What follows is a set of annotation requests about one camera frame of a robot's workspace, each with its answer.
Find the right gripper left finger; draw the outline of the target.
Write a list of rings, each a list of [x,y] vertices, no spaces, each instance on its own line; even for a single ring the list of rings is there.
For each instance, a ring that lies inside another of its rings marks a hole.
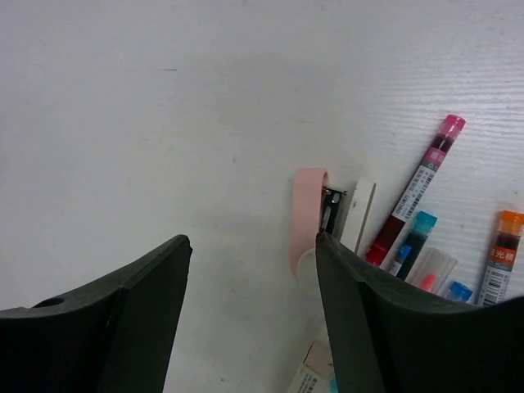
[[[192,248],[178,235],[31,308],[1,312],[3,392],[162,392]]]

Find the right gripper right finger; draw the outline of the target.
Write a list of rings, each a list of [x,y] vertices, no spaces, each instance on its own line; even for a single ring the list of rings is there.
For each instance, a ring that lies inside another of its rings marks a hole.
[[[421,290],[316,238],[341,392],[520,392],[523,300],[478,307]]]

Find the pink white stapler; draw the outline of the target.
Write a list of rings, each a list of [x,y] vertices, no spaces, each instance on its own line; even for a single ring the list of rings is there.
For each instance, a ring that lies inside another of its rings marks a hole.
[[[332,235],[357,253],[376,191],[361,178],[352,194],[331,186],[324,168],[300,168],[293,179],[289,265],[293,277],[312,296],[320,297],[315,239]]]

